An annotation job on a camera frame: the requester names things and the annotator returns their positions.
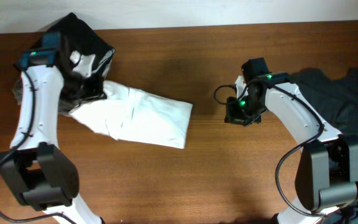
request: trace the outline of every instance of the folded white cloth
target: folded white cloth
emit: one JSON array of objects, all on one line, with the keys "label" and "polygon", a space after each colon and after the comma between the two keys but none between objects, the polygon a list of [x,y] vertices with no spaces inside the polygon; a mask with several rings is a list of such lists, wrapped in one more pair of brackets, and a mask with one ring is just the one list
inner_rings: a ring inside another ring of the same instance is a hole
[{"label": "folded white cloth", "polygon": [[104,81],[107,99],[81,105],[70,116],[92,131],[126,140],[185,148],[193,105]]}]

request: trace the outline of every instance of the wooden table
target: wooden table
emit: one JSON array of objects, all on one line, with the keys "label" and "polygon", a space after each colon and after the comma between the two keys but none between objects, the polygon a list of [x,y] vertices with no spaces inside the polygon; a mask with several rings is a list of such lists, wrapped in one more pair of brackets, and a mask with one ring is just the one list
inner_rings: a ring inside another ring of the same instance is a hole
[{"label": "wooden table", "polygon": [[[331,78],[358,67],[358,21],[96,32],[117,49],[109,80],[194,105],[184,150],[115,141],[58,117],[60,149],[78,168],[83,198],[107,223],[233,222],[285,209],[273,173],[294,140],[272,113],[248,128],[225,124],[214,89],[234,83],[240,66],[256,57],[271,71],[317,67]],[[41,35],[0,35],[0,152],[9,149],[19,118],[12,64]],[[292,156],[281,172],[288,198],[298,160]],[[39,214],[20,207],[1,178],[0,208],[14,218]]]}]

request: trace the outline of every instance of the black cable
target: black cable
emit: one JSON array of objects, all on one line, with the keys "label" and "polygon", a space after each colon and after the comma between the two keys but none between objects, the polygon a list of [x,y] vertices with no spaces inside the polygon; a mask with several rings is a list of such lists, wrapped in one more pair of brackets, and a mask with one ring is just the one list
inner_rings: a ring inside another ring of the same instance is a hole
[{"label": "black cable", "polygon": [[[315,134],[312,138],[309,138],[308,140],[304,141],[303,143],[295,146],[293,149],[291,149],[290,151],[288,151],[281,159],[280,161],[278,162],[277,166],[276,166],[276,170],[275,170],[275,182],[276,182],[276,186],[277,186],[277,189],[278,189],[278,192],[279,194],[281,195],[282,199],[284,200],[284,202],[290,207],[292,208],[294,211],[298,212],[299,214],[301,215],[304,215],[304,216],[307,216],[307,217],[318,217],[318,218],[322,218],[322,217],[327,217],[326,214],[323,214],[323,213],[318,213],[318,214],[310,214],[310,213],[307,213],[307,212],[304,212],[302,210],[300,210],[299,208],[296,208],[288,199],[287,197],[285,196],[282,188],[281,188],[281,185],[280,185],[280,180],[279,180],[279,174],[280,174],[280,168],[282,166],[282,164],[284,163],[285,159],[287,159],[288,157],[290,157],[290,155],[292,155],[294,152],[296,152],[297,150],[299,150],[300,148],[302,148],[303,146],[305,146],[306,144],[310,143],[311,141],[314,141],[315,139],[318,139],[320,137],[320,135],[323,133],[324,131],[324,124],[323,122],[321,122],[320,118],[318,117],[318,115],[314,112],[314,110],[312,110],[305,102],[303,102],[302,100],[300,100],[298,97],[296,97],[296,95],[292,94],[292,93],[289,93],[285,90],[283,90],[282,88],[280,87],[277,87],[276,85],[272,85],[270,84],[268,81],[266,80],[261,80],[261,79],[253,79],[251,81],[249,81],[246,85],[246,87],[244,88],[244,90],[242,91],[242,93],[240,94],[240,96],[237,98],[237,99],[241,99],[249,85],[253,82],[261,82],[261,83],[266,83],[268,85],[269,88],[274,88],[286,95],[288,95],[289,97],[291,97],[291,99],[294,99],[296,100],[297,102],[299,102],[303,107],[305,107],[313,116],[314,118],[317,120],[318,124],[319,124],[319,128],[318,128],[318,132],[317,134]],[[222,105],[227,105],[227,104],[232,104],[232,103],[237,103],[237,101],[233,101],[233,102],[230,102],[230,103],[222,103],[220,101],[218,101],[216,99],[216,92],[221,88],[221,87],[225,87],[225,86],[229,86],[231,87],[231,85],[223,85],[223,86],[220,86],[218,87],[215,92],[214,92],[214,98],[215,100],[219,103],[219,104],[222,104]]]},{"label": "black cable", "polygon": [[[30,82],[30,85],[31,85],[31,92],[32,92],[32,106],[31,106],[31,117],[30,117],[30,123],[29,123],[29,127],[27,128],[27,132],[26,133],[23,133],[24,134],[24,137],[22,138],[22,140],[15,146],[13,146],[11,148],[11,151],[6,155],[4,156],[1,160],[0,160],[0,167],[8,160],[10,159],[15,153],[16,151],[18,150],[18,148],[20,148],[23,143],[25,143],[25,141],[29,138],[30,134],[31,134],[31,130],[32,130],[32,127],[33,127],[33,123],[34,123],[34,117],[35,117],[35,86],[34,86],[34,83],[33,81],[31,80],[31,77],[30,75],[25,71],[23,70],[24,72],[24,75],[27,77],[27,79],[29,80]],[[6,221],[9,221],[9,222],[12,222],[12,223],[25,223],[25,222],[32,222],[32,221],[36,221],[36,220],[41,220],[41,219],[44,219],[44,218],[49,218],[49,217],[54,217],[54,216],[58,216],[58,217],[62,217],[64,218],[66,221],[68,221],[69,223],[71,224],[76,224],[75,222],[73,222],[73,220],[71,220],[70,218],[68,218],[67,216],[65,216],[63,213],[51,213],[51,214],[48,214],[48,215],[40,215],[40,216],[37,216],[37,217],[32,217],[32,218],[25,218],[25,219],[13,219],[13,218],[10,218],[8,217],[7,215],[3,214],[2,211],[0,211],[0,217],[5,219]]]}]

